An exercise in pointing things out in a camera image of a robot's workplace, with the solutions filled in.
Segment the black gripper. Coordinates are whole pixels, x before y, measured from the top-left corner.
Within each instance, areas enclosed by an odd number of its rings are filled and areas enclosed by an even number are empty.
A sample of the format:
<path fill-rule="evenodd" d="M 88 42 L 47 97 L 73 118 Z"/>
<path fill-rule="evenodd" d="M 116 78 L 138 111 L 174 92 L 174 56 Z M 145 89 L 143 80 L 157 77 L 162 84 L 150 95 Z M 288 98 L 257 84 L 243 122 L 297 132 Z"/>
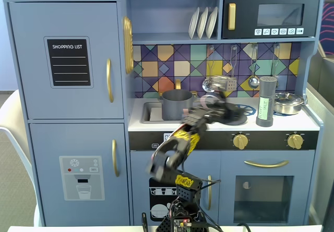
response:
<path fill-rule="evenodd" d="M 203 109 L 228 109 L 226 95 L 224 92 L 229 90 L 230 78 L 227 76 L 213 76 L 212 94 L 205 94 L 200 98 L 200 107 Z"/>

